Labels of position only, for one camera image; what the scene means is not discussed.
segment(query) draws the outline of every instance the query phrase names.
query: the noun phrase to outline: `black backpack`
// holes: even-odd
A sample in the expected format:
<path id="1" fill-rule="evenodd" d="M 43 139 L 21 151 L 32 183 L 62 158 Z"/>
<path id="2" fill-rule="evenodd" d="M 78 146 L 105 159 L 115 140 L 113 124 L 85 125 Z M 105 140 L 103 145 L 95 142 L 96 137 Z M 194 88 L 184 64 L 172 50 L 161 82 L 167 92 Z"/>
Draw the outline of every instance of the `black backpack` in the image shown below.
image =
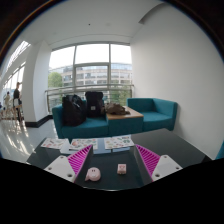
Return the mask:
<path id="1" fill-rule="evenodd" d="M 77 95 L 67 95 L 62 100 L 64 125 L 78 126 L 86 120 L 86 106 Z"/>
<path id="2" fill-rule="evenodd" d="M 88 91 L 85 94 L 87 105 L 87 117 L 102 116 L 102 108 L 104 107 L 103 93 Z"/>

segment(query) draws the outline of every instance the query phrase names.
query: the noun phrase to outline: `white wall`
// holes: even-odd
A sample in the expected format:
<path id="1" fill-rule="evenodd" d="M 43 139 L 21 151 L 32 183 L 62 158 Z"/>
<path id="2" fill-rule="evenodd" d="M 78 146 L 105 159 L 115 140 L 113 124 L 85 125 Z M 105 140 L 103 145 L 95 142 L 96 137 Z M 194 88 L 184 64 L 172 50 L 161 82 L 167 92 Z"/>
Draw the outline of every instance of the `white wall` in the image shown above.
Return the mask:
<path id="1" fill-rule="evenodd" d="M 51 48 L 45 41 L 31 46 L 23 75 L 23 111 L 26 122 L 38 122 L 48 115 L 45 90 Z"/>
<path id="2" fill-rule="evenodd" d="M 131 41 L 135 97 L 178 103 L 174 133 L 215 159 L 224 139 L 224 67 L 208 36 L 164 4 Z"/>

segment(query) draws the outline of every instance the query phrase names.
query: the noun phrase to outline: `dark table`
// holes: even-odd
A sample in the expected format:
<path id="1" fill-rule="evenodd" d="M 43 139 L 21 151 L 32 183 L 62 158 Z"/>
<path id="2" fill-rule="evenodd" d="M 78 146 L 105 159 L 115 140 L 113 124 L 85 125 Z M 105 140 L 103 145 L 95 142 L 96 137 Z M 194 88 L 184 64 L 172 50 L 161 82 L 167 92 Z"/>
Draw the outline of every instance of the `dark table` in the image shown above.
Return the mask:
<path id="1" fill-rule="evenodd" d="M 197 148 L 166 129 L 132 134 L 131 138 L 135 144 L 141 145 L 159 156 L 170 156 L 182 168 L 211 160 Z M 61 154 L 57 149 L 41 147 L 43 141 L 30 155 L 27 163 L 45 169 L 58 156 L 69 156 L 69 154 Z M 98 138 L 98 149 L 93 150 L 93 153 L 88 168 L 97 167 L 101 172 L 101 179 L 96 182 L 85 181 L 86 172 L 80 172 L 75 184 L 91 189 L 122 190 L 140 188 L 152 182 L 141 159 L 136 157 L 135 146 L 108 150 L 104 147 L 104 138 Z M 118 164 L 127 165 L 126 174 L 117 174 Z"/>

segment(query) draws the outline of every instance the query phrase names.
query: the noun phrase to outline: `white card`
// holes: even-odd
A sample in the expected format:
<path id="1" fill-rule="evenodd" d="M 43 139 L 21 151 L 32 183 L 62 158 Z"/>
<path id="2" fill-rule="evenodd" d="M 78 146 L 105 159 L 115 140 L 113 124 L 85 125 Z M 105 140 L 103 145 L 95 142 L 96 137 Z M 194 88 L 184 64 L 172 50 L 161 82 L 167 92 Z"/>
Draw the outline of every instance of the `white card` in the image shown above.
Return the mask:
<path id="1" fill-rule="evenodd" d="M 105 149 L 116 149 L 133 146 L 130 135 L 104 138 Z"/>

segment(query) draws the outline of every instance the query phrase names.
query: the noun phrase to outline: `sofa armrest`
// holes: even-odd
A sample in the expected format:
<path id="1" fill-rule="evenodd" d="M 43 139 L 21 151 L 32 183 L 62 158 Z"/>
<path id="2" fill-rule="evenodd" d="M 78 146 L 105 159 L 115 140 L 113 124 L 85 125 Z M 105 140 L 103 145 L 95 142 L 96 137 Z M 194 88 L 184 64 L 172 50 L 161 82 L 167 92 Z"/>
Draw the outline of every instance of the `sofa armrest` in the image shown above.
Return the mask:
<path id="1" fill-rule="evenodd" d="M 169 100 L 161 100 L 153 98 L 154 110 L 158 113 L 165 114 L 176 119 L 177 103 Z"/>
<path id="2" fill-rule="evenodd" d="M 153 110 L 153 100 L 151 98 L 127 98 L 127 106 L 138 112 Z"/>
<path id="3" fill-rule="evenodd" d="M 58 138 L 64 138 L 62 134 L 62 127 L 63 127 L 63 108 L 62 105 L 58 105 L 52 108 L 52 115 L 54 119 L 55 128 L 58 134 Z"/>

